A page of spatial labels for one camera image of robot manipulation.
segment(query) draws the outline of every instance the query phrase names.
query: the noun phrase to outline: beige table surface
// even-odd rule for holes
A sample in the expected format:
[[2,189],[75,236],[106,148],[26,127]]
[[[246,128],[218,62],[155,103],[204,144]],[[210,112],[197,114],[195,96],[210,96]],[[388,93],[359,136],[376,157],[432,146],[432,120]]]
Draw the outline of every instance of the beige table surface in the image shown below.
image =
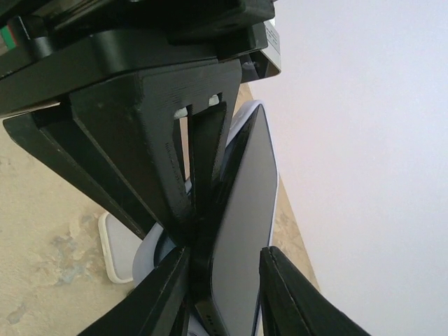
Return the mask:
[[[247,85],[238,105],[251,99]],[[77,335],[132,284],[109,281],[97,219],[104,210],[26,154],[0,127],[0,336]],[[274,244],[317,286],[281,183]]]

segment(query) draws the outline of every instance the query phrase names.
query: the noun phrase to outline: stained surface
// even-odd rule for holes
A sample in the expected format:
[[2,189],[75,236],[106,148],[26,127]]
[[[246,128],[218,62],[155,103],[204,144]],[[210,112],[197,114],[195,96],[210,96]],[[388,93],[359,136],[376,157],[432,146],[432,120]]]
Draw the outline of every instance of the stained surface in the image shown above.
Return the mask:
[[[249,99],[243,85],[237,109]],[[103,209],[3,128],[0,144],[0,335],[76,335],[132,287],[107,278],[97,229]],[[274,245],[317,286],[281,182]]]

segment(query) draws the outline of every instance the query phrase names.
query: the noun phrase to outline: white wall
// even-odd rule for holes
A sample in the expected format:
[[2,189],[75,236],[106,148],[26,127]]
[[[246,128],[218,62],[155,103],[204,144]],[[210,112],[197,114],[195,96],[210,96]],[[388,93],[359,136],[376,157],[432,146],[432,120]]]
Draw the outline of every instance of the white wall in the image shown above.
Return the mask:
[[374,335],[448,335],[448,1],[281,0],[264,99],[323,294]]

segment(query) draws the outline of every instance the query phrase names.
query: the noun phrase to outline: green strip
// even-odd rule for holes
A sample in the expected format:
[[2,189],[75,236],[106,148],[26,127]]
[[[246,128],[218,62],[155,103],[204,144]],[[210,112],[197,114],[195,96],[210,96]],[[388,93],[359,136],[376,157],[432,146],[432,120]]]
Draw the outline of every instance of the green strip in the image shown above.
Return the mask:
[[11,50],[15,48],[15,42],[13,35],[11,35],[11,32],[9,31],[8,26],[5,26],[0,29],[0,34],[3,37],[3,40],[5,41],[6,47]]

